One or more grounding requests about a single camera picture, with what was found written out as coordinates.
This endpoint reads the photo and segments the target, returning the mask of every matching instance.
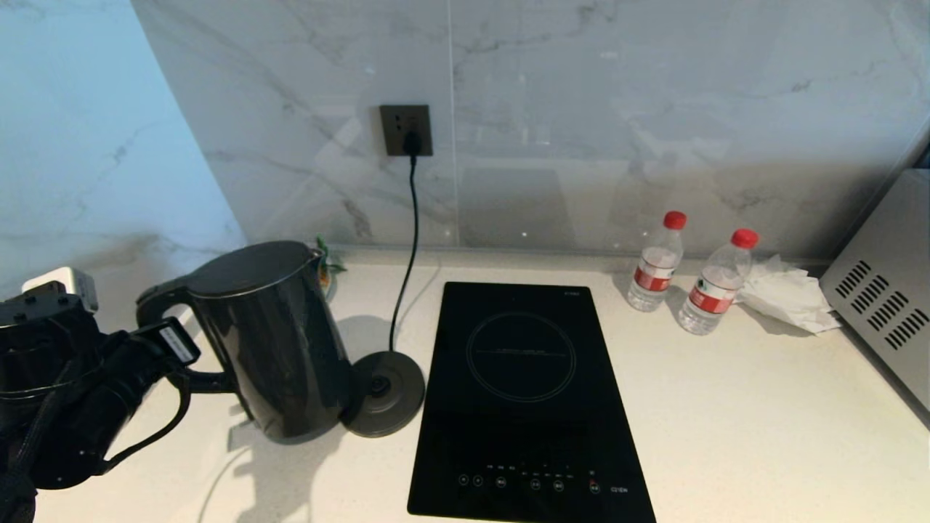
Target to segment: kettle lid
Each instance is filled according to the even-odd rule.
[[[260,243],[208,261],[188,276],[187,287],[208,298],[244,294],[289,278],[322,254],[295,241]]]

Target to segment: red bottle cap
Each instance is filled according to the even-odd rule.
[[[739,248],[753,248],[759,243],[759,235],[752,229],[737,229],[730,238],[730,243]]]
[[[667,229],[672,229],[674,231],[681,231],[684,229],[684,224],[688,221],[688,217],[684,215],[683,212],[677,210],[670,210],[665,215],[665,227]]]

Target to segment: marble wall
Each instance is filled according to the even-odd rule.
[[[428,103],[424,245],[830,257],[919,145],[928,0],[134,0],[249,240],[410,240],[377,106]]]
[[[62,265],[105,330],[245,237],[126,2],[0,1],[0,299]]]

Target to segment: kettle handle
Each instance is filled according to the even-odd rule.
[[[193,300],[191,300],[191,293],[188,292],[185,278],[186,276],[182,276],[161,285],[147,288],[139,295],[136,299],[136,323],[139,324],[139,327],[162,321],[165,311],[174,305],[187,305],[191,307],[194,315],[197,315],[197,311],[193,308]],[[219,362],[226,369],[226,355],[221,354],[221,351],[216,350],[216,347],[214,347],[214,352],[217,353]],[[228,372],[199,372],[197,370],[180,369],[175,374],[183,374],[187,377],[189,380],[188,386],[192,393],[218,394],[236,392],[235,383],[230,379]],[[176,384],[176,380],[179,378],[169,375],[168,379]]]

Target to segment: power cord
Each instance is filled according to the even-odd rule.
[[[410,279],[410,270],[413,269],[413,261],[417,257],[417,244],[419,243],[419,208],[417,207],[417,186],[414,184],[413,175],[417,170],[417,155],[422,145],[423,142],[418,133],[410,131],[404,136],[404,152],[410,155],[410,194],[413,196],[413,248],[410,250],[410,263],[407,264],[404,284],[401,286],[400,295],[397,296],[397,304],[394,305],[394,316],[391,318],[391,338],[388,340],[388,350],[391,352],[394,352],[394,329],[397,326],[397,313],[401,310],[401,302],[404,300],[406,284]]]

